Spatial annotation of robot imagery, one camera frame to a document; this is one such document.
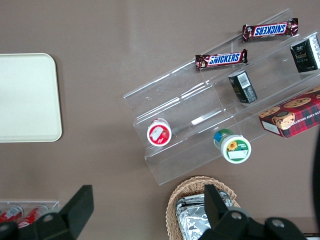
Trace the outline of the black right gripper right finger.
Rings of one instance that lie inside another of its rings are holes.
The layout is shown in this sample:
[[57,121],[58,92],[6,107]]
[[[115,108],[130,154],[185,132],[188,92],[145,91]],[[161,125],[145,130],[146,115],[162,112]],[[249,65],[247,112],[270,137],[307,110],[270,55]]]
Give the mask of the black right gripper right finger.
[[214,185],[204,187],[204,209],[210,224],[203,240],[264,240],[264,226],[239,208],[228,209]]

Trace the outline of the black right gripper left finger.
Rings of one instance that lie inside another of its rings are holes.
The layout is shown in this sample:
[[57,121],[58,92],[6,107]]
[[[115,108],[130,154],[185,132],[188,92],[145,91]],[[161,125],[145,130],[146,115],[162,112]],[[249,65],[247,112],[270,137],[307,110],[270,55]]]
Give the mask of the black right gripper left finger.
[[76,240],[94,211],[93,186],[83,185],[59,212],[19,230],[20,240]]

